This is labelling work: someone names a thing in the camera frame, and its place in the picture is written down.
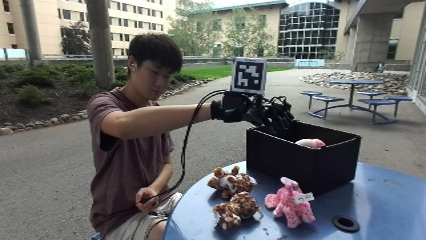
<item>concrete pavement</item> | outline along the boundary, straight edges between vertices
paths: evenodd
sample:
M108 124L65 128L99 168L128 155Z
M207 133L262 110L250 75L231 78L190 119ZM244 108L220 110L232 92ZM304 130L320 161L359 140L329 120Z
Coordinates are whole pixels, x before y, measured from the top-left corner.
M348 98L348 90L311 85L299 77L333 70L290 70L268 73L267 97L286 95L294 114L303 122L363 136L360 161L426 178L426 116L415 104L403 103L400 121L373 125L372 116L357 111L329 112L328 120L308 114L303 90ZM198 103L231 77L162 100L163 105ZM383 109L392 114L393 109ZM215 167L246 159L246 131L250 123L207 121L194 125L187 149L187 174L179 187L186 192ZM180 177L182 147L187 128L172 132L175 176ZM94 178L89 122L37 129L0 137L0 239L90 239L89 221Z

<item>pole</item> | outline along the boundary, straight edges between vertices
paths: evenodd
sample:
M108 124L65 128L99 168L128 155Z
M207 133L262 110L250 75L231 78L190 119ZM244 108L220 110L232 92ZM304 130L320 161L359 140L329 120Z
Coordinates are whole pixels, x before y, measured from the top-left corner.
M42 60L42 47L34 0L21 0L30 60Z
M107 2L107 0L87 1L95 80L96 85L104 89L110 89L115 80Z

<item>apriltag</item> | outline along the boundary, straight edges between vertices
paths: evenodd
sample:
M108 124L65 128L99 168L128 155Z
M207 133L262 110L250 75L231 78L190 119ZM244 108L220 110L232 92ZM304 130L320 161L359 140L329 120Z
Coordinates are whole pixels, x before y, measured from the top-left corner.
M303 194L298 197L294 197L294 201L300 204L303 202L308 202L308 201L312 201L315 200L315 195L312 193L307 193L307 194Z
M236 57L232 67L231 91L266 95L268 61Z

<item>lawn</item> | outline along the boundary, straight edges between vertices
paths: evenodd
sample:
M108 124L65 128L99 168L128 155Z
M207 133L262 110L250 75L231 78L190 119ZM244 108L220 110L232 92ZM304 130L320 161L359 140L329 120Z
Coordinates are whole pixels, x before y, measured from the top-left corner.
M291 68L270 67L268 72L286 71L290 69ZM198 79L224 78L232 75L232 65L208 68L183 69L182 73L195 76Z

